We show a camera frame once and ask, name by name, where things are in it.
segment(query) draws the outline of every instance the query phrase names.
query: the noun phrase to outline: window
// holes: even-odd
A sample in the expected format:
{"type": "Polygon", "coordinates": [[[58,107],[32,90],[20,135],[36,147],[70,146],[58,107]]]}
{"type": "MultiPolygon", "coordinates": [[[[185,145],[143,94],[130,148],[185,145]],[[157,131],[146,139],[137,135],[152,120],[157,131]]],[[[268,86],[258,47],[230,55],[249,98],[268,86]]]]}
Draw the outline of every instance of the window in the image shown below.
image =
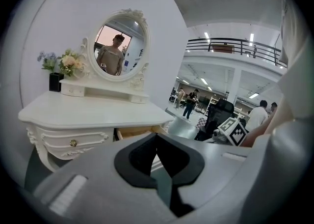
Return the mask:
{"type": "Polygon", "coordinates": [[[112,44],[112,39],[117,35],[117,34],[121,34],[125,37],[123,43],[121,44],[121,46],[119,47],[119,50],[122,51],[122,48],[124,46],[128,47],[130,41],[131,41],[131,37],[129,37],[128,35],[121,33],[120,31],[110,28],[108,26],[103,26],[97,33],[95,42],[101,44],[101,45],[105,45],[105,46],[110,46],[112,44]]]}

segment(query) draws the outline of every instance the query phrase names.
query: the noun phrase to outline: gold drawer knob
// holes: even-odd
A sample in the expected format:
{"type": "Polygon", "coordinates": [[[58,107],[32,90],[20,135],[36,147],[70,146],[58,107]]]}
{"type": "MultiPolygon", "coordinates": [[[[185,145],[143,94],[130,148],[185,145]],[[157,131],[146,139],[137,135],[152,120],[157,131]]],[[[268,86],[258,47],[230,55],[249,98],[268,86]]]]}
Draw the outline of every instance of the gold drawer knob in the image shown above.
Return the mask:
{"type": "Polygon", "coordinates": [[[76,140],[71,140],[70,141],[70,146],[75,147],[78,143],[76,142],[76,140]]]}

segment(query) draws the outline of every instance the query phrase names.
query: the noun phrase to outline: balcony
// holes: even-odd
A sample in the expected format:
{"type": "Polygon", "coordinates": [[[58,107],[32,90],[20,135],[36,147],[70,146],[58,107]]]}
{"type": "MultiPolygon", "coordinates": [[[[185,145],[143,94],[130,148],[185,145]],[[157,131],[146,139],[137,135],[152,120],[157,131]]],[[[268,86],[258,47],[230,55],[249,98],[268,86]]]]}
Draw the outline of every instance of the balcony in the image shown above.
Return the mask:
{"type": "Polygon", "coordinates": [[[279,61],[281,50],[248,40],[235,38],[192,39],[188,41],[186,50],[188,52],[207,51],[241,55],[261,59],[281,69],[287,68],[286,64],[279,61]]]}

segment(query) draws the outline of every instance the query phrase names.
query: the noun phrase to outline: black vase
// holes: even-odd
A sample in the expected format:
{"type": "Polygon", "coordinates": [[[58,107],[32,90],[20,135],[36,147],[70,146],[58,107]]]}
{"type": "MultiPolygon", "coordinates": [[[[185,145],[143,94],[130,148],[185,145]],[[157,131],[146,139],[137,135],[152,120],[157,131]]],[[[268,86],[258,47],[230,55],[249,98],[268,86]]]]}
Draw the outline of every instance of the black vase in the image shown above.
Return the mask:
{"type": "Polygon", "coordinates": [[[49,91],[61,91],[61,83],[60,80],[63,79],[63,74],[60,73],[51,73],[49,75],[49,91]]]}

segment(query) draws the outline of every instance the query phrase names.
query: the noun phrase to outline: floor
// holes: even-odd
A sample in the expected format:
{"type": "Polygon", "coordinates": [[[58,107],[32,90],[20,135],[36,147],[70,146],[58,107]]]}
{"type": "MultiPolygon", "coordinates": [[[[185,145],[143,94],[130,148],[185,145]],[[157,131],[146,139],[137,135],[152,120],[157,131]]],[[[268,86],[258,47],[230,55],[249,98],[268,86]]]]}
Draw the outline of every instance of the floor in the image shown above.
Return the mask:
{"type": "Polygon", "coordinates": [[[186,115],[185,115],[185,117],[183,117],[183,113],[184,113],[185,108],[179,107],[178,110],[176,110],[175,105],[173,103],[170,103],[170,102],[168,102],[167,110],[169,112],[171,112],[172,114],[174,114],[175,116],[177,116],[177,117],[184,118],[184,121],[186,121],[187,123],[191,124],[192,126],[196,126],[197,123],[198,123],[198,120],[200,118],[207,119],[207,117],[204,114],[196,112],[195,110],[193,110],[191,115],[190,115],[190,120],[191,121],[189,122],[186,119],[186,115]]]}
{"type": "MultiPolygon", "coordinates": [[[[179,108],[176,110],[173,108],[173,104],[169,103],[167,113],[172,115],[175,119],[169,124],[168,133],[177,135],[183,138],[194,140],[198,130],[195,128],[195,125],[198,122],[199,117],[201,117],[200,113],[195,111],[190,115],[191,122],[188,122],[186,119],[183,119],[181,116],[183,115],[183,109],[179,108]]],[[[65,165],[68,161],[63,161],[51,156],[51,158],[56,162],[60,167],[65,165]]],[[[34,192],[36,187],[52,172],[48,170],[40,161],[36,149],[33,150],[32,155],[30,157],[26,178],[25,178],[25,189],[29,192],[34,192]]],[[[154,172],[152,172],[152,177],[157,179],[158,181],[158,191],[162,200],[166,205],[169,204],[169,180],[170,177],[167,177],[167,172],[161,168],[154,172]]]]}

